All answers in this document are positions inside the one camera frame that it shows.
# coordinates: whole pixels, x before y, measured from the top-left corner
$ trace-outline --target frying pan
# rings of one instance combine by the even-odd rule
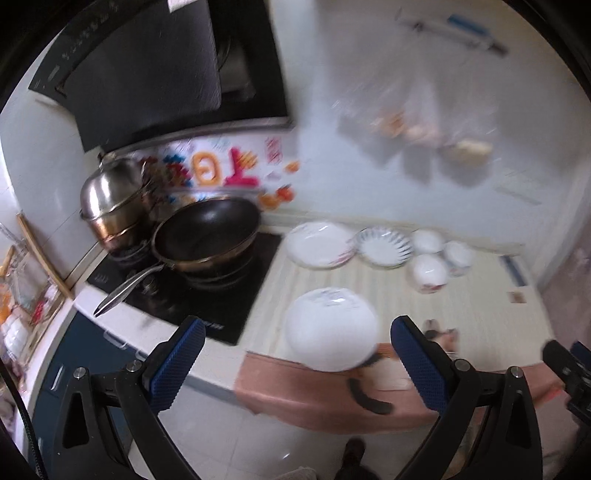
[[[193,275],[223,270],[254,242],[260,222],[257,206],[240,197],[216,197],[182,207],[152,235],[150,247],[159,263],[114,289],[96,308],[95,317],[117,306],[145,277],[165,267]]]

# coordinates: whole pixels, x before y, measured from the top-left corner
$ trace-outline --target white bowl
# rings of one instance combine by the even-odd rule
[[[413,254],[408,237],[379,226],[366,228],[355,235],[355,247],[363,259],[384,268],[399,267]]]
[[[435,293],[447,284],[447,265],[436,255],[419,255],[408,264],[408,279],[418,292]]]
[[[438,254],[443,250],[443,237],[433,230],[415,230],[412,239],[415,255]]]
[[[338,223],[308,222],[295,227],[285,237],[287,254],[307,268],[334,268],[355,254],[355,234]]]
[[[297,298],[285,314],[285,340],[298,362],[313,370],[357,367],[376,350],[374,309],[346,288],[320,288]]]
[[[474,252],[464,242],[451,241],[445,244],[443,257],[449,267],[449,274],[452,277],[465,275],[472,262],[474,262]]]

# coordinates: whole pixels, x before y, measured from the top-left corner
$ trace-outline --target blue cabinet door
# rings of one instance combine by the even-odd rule
[[[116,338],[81,313],[76,313],[51,360],[35,404],[33,426],[39,428],[43,457],[51,458],[56,434],[57,418],[66,387],[77,367],[86,367],[91,374],[116,372],[135,358],[135,350]],[[131,446],[131,432],[119,408],[109,408],[117,434],[127,451]]]
[[[38,440],[41,457],[49,478],[55,478],[51,470],[53,460],[53,440],[56,434],[57,417],[60,414],[60,400],[47,392],[40,392],[33,412],[33,430]],[[29,465],[34,469],[35,462],[29,445]]]

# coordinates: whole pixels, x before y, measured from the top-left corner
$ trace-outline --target floor tile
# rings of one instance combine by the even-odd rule
[[[196,452],[190,446],[177,444],[178,449],[185,457],[185,460],[191,465],[191,468],[201,477],[202,480],[225,480],[228,472],[228,465],[208,457],[202,453]],[[129,451],[129,461],[134,467],[135,473],[148,480],[154,480],[154,476],[148,469],[145,460],[142,458],[136,444],[131,446]]]
[[[429,428],[411,432],[363,435],[363,464],[383,478],[393,478],[411,459]],[[350,435],[310,432],[265,415],[242,424],[230,466],[266,478],[308,466],[319,478],[332,479]]]
[[[422,444],[430,427],[410,432],[362,435],[365,455],[362,464],[384,480],[395,478]]]
[[[175,443],[228,464],[246,415],[240,407],[181,387],[172,407],[158,418]]]
[[[128,458],[131,466],[134,468],[135,473],[147,478],[148,480],[154,480],[154,476],[150,472],[148,465],[146,465],[146,462],[144,461],[142,454],[139,452],[138,446],[135,444],[135,442],[131,444]]]
[[[265,415],[250,416],[242,424],[230,465],[267,478],[309,466],[332,478],[346,441],[346,436],[310,432]]]
[[[238,470],[236,468],[228,468],[226,473],[226,480],[269,480],[264,476],[259,476],[254,473],[245,472],[244,470]]]

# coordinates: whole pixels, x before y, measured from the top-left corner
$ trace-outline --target pan handle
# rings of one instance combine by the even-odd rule
[[[131,277],[129,280],[125,280],[121,285],[119,285],[116,289],[109,293],[107,295],[107,298],[99,304],[94,313],[95,317],[103,315],[105,312],[108,312],[111,308],[116,307],[119,303],[121,303],[128,297],[128,295],[138,285],[139,282],[141,282],[148,275],[155,272],[159,272],[164,267],[164,264],[154,265],[153,267],[142,270],[137,275]]]

